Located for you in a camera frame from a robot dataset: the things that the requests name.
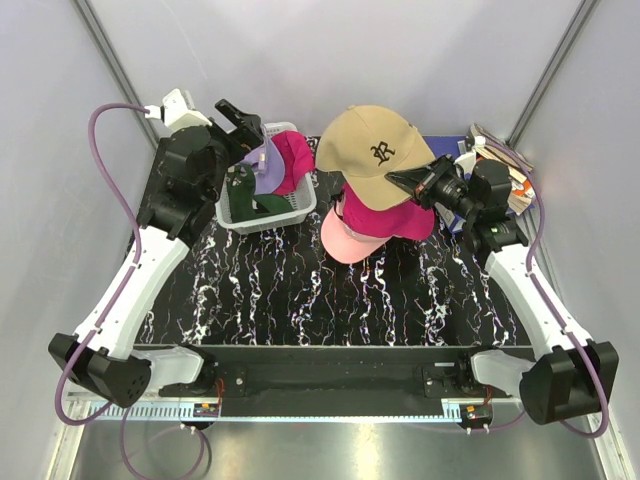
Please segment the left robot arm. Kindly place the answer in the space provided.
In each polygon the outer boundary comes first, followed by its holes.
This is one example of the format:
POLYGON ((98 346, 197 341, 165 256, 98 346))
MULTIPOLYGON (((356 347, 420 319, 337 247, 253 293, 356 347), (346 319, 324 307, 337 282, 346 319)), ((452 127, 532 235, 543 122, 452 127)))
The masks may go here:
POLYGON ((63 410, 67 382, 121 408, 166 387, 184 386, 196 396, 214 388, 216 372, 205 365, 208 359, 197 348, 137 351, 134 343, 165 282, 212 221, 228 169, 265 140, 260 116, 243 112, 225 99, 215 108, 233 124, 231 130, 221 128, 183 100, 135 106, 134 111, 161 121, 171 131, 158 151, 160 182, 136 216, 97 147, 97 121, 117 107, 106 104, 92 113, 89 145, 103 179, 129 220, 134 242, 91 313, 73 333, 57 333, 49 343, 49 354, 62 370, 55 392, 58 412, 63 410))

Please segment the magenta baseball cap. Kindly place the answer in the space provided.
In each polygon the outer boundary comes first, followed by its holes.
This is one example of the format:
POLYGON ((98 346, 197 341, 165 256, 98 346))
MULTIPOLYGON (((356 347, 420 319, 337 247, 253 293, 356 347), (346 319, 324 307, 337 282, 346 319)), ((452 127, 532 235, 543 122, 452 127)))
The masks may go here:
POLYGON ((348 184, 342 188, 342 200, 342 219, 358 234, 422 241, 429 237, 435 226, 434 211, 424 210, 410 201, 384 211, 372 210, 357 197, 348 184))

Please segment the lavender baseball cap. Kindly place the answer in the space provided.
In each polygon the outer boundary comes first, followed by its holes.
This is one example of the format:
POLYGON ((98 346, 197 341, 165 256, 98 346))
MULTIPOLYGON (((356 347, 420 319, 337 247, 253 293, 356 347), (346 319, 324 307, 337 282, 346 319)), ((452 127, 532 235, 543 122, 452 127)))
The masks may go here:
POLYGON ((284 160, 270 137, 249 152, 240 163, 251 168, 255 178, 255 193, 258 195, 274 193, 284 180, 284 160))

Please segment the light pink baseball cap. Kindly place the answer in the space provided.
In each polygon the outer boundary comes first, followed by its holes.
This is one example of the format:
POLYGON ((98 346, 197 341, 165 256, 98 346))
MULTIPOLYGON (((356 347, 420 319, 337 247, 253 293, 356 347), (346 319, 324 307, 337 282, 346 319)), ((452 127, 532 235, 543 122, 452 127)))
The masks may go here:
POLYGON ((325 251, 342 264, 364 260, 392 237, 393 221, 383 212, 347 215, 341 222, 331 209, 321 226, 325 251))

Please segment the beige baseball cap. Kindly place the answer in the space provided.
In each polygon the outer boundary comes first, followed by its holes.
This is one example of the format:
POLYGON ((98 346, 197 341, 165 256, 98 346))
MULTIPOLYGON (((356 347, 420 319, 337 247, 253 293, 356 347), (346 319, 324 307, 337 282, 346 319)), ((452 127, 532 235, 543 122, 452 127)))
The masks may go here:
POLYGON ((319 140, 316 168, 339 172, 369 209, 384 211, 410 198, 386 179, 391 172, 424 167, 436 156, 419 130, 398 113, 382 106, 347 108, 319 140))

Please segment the dark green cap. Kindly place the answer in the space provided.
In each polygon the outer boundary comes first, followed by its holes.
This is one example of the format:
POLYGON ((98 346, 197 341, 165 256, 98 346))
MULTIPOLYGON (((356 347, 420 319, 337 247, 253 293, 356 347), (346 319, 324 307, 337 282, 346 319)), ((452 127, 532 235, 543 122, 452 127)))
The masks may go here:
POLYGON ((231 219, 234 223, 291 213, 293 207, 283 196, 256 194, 255 178, 245 164, 234 167, 227 180, 231 219))

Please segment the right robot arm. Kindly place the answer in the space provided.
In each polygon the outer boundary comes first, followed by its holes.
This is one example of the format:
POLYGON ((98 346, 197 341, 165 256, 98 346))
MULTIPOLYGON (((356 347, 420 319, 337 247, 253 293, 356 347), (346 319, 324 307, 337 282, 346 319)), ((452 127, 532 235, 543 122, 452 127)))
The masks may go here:
POLYGON ((619 355, 608 342, 596 342, 575 320, 534 261, 530 241, 508 215, 512 184, 508 167, 480 160, 463 177, 444 155, 427 166, 389 172, 386 180, 427 209, 442 205, 464 220, 462 238, 483 270, 506 295, 525 328, 533 360, 498 348, 471 353, 454 371, 454 384, 466 396, 488 386, 518 399, 538 425, 597 414, 602 436, 610 423, 609 400, 619 355))

